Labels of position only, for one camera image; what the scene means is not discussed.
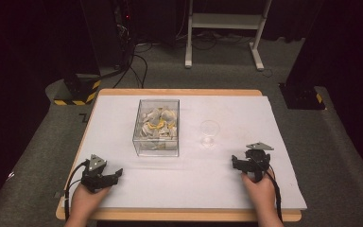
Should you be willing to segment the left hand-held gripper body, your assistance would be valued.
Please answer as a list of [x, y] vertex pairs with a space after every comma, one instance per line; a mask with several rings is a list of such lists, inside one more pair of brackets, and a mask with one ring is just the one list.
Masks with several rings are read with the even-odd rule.
[[110, 186], [111, 178], [103, 176], [107, 162], [95, 154], [87, 161], [87, 166], [82, 172], [81, 183], [92, 193], [96, 190]]

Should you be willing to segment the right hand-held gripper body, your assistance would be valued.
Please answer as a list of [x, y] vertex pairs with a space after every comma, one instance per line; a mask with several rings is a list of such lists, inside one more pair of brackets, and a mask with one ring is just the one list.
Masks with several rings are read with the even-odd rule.
[[266, 153], [266, 150], [273, 150], [273, 147], [257, 142], [247, 145], [247, 148], [245, 155], [249, 162], [248, 172], [254, 174], [254, 181], [258, 183], [270, 167], [270, 155]]

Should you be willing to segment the pile of tea bags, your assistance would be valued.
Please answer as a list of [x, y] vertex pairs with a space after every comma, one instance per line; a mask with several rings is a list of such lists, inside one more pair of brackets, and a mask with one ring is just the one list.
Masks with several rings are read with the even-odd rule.
[[167, 107], [153, 108], [139, 118], [142, 149], [176, 150], [178, 146], [178, 116]]

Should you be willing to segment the person's left hand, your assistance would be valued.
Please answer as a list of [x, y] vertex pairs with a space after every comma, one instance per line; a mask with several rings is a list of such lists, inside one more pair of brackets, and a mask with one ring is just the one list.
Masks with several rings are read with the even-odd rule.
[[109, 187], [106, 187], [92, 193], [80, 183], [72, 197], [69, 218], [83, 218], [89, 220], [89, 217], [94, 213], [110, 190]]

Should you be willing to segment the person's right hand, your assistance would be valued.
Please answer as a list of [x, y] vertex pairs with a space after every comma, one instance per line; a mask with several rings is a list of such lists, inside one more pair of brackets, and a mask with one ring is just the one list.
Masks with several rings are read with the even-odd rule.
[[268, 170], [260, 182], [255, 183], [247, 174], [241, 174], [251, 202], [255, 208], [257, 218], [261, 221], [270, 221], [272, 218], [278, 219], [275, 209], [275, 189], [272, 183], [273, 172]]

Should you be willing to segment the clear plastic cup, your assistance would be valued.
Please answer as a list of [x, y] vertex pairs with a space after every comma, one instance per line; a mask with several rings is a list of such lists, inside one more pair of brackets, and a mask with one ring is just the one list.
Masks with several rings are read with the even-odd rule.
[[206, 120], [200, 124], [200, 142], [205, 148], [210, 148], [215, 144], [215, 138], [220, 131], [220, 126], [214, 120]]

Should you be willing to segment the black stand base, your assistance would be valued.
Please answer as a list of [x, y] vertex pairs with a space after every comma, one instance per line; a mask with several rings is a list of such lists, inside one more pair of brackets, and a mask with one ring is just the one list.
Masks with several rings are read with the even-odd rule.
[[279, 84], [285, 105], [291, 110], [324, 110], [320, 94], [314, 88], [301, 88], [285, 83]]

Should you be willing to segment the black stand with striped base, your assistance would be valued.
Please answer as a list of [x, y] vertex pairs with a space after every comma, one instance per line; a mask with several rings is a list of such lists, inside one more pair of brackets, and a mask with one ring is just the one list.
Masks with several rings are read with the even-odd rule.
[[53, 103], [59, 106], [89, 105], [94, 100], [100, 83], [100, 77], [93, 75], [75, 75], [71, 79], [64, 79]]

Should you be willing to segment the white metal stand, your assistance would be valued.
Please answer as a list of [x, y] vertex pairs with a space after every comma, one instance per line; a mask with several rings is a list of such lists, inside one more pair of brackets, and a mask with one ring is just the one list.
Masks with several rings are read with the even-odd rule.
[[187, 41], [185, 49], [184, 66], [191, 68], [193, 65], [192, 31], [194, 28], [221, 28], [221, 29], [242, 29], [255, 30], [254, 40], [249, 43], [249, 48], [258, 71], [264, 71], [265, 66], [261, 60], [258, 45], [268, 18], [268, 12], [272, 0], [264, 0], [263, 12], [257, 15], [245, 14], [219, 14], [219, 13], [195, 13], [193, 10], [194, 0], [189, 0]]

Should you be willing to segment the dark equipment rack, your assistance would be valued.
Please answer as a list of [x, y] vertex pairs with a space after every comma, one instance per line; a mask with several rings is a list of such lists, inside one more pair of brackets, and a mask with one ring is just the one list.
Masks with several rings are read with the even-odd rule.
[[134, 49], [136, 39], [133, 1], [112, 0], [112, 13], [120, 44], [121, 66], [126, 66]]

